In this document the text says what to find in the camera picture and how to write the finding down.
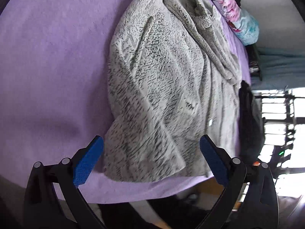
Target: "purple bedsheet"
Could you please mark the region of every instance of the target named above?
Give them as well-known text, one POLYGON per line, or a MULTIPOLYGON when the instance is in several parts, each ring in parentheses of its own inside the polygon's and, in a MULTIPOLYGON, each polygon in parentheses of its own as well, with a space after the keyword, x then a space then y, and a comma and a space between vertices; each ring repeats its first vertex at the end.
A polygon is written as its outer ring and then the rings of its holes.
MULTIPOLYGON (((0 16, 0 175, 25 187, 34 162, 72 157, 113 117, 107 100, 109 41, 132 0, 11 0, 0 16)), ((223 20, 250 81, 247 54, 223 20)), ((123 183, 105 177, 102 159, 80 190, 92 203, 173 195, 206 177, 123 183)))

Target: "pillow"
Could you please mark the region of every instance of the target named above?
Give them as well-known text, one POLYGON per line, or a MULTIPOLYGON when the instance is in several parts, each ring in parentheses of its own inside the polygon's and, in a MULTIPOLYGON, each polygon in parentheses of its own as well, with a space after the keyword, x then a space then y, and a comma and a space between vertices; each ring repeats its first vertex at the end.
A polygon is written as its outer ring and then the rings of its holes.
POLYGON ((251 45, 257 42, 259 27, 253 16, 245 9, 241 9, 235 0, 212 1, 243 45, 251 45))

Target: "white wall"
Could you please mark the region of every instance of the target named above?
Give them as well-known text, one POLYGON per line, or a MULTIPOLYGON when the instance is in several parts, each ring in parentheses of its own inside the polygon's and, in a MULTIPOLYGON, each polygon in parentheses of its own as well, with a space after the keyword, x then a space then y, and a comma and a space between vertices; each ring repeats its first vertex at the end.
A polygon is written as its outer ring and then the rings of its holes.
POLYGON ((258 46, 305 50, 305 23, 291 0, 241 0, 260 24, 258 46))

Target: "black bag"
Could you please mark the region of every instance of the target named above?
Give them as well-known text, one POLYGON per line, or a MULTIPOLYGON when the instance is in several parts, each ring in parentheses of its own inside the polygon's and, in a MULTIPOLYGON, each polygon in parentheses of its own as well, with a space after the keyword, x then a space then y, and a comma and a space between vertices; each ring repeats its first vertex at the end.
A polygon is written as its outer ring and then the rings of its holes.
POLYGON ((242 81, 239 89, 239 106, 239 156, 245 164, 253 164, 265 143, 264 118, 261 117, 258 102, 245 81, 242 81))

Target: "curtain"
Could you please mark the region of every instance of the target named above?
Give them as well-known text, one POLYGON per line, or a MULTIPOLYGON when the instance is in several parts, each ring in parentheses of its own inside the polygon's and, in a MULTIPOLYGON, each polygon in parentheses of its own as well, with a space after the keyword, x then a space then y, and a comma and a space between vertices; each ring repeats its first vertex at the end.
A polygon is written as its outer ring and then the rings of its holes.
POLYGON ((305 87, 305 52, 258 48, 263 80, 251 77, 252 90, 305 87))

